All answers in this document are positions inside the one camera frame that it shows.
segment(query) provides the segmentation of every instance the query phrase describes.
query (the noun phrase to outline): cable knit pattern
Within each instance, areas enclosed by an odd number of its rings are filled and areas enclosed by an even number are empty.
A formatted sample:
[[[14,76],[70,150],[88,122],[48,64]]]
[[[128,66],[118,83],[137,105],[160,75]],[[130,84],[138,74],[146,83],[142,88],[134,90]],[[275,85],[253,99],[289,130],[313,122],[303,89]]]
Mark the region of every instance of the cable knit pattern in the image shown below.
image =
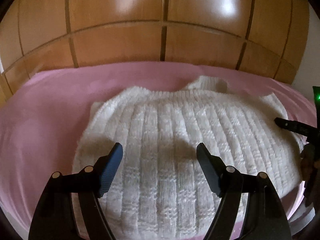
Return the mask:
[[[277,97],[227,91],[222,80],[202,76],[177,92],[131,87],[98,109],[79,141],[73,172],[93,165],[115,142],[123,145],[124,158],[110,191],[99,200],[118,240],[206,233],[220,199],[210,191],[196,159],[200,142],[242,173],[265,171],[280,197],[301,182],[303,139],[275,125],[275,117],[287,118]],[[74,197],[83,235],[76,201]],[[238,221],[245,206],[243,196]]]

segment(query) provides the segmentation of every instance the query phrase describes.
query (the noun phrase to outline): pink bed sheet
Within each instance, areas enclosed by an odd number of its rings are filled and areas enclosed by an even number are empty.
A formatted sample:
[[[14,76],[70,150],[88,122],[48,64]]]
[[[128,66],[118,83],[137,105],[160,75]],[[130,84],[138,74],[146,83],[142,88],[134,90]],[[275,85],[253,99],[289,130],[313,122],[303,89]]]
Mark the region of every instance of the pink bed sheet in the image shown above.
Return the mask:
[[[0,109],[0,202],[28,230],[50,175],[71,173],[77,141],[88,124],[93,102],[106,101],[134,85],[178,90],[200,75],[220,77],[238,94],[274,92],[290,119],[316,125],[314,104],[299,92],[273,79],[235,70],[133,62],[42,72]],[[296,191],[301,196],[301,189]]]

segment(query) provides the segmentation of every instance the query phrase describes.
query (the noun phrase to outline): brown wooden wall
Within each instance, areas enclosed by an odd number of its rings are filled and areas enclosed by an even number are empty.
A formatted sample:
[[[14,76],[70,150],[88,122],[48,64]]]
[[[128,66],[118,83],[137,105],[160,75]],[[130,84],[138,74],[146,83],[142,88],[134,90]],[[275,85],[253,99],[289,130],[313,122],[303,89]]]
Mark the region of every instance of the brown wooden wall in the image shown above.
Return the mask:
[[[15,0],[0,23],[0,105],[41,70],[165,60],[291,83],[307,0]]]

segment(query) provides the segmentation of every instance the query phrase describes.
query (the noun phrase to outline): white wall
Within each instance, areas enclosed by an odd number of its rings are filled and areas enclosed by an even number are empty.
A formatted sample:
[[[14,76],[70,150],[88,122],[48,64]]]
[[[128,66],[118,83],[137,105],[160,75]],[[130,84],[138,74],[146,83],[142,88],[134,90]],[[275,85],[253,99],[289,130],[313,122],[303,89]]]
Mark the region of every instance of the white wall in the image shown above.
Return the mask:
[[[292,86],[313,101],[312,86],[320,86],[320,20],[310,5],[309,11],[306,49]]]

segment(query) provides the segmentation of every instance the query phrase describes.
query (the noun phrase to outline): silver screw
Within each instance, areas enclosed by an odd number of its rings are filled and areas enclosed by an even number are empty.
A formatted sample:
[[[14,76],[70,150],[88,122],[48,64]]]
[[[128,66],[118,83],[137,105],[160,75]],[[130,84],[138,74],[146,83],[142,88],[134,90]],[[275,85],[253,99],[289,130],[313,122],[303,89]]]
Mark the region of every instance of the silver screw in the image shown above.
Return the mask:
[[[266,179],[268,177],[268,175],[265,172],[260,172],[259,176],[263,179]]]
[[[52,174],[53,179],[56,179],[59,176],[60,176],[60,172],[58,172],[58,171],[56,171],[54,174]]]
[[[232,166],[227,166],[226,170],[227,170],[227,172],[231,172],[231,173],[235,172],[235,168]]]
[[[84,171],[85,171],[85,172],[91,172],[91,171],[93,171],[93,167],[92,167],[92,166],[86,166],[86,167],[84,168]]]

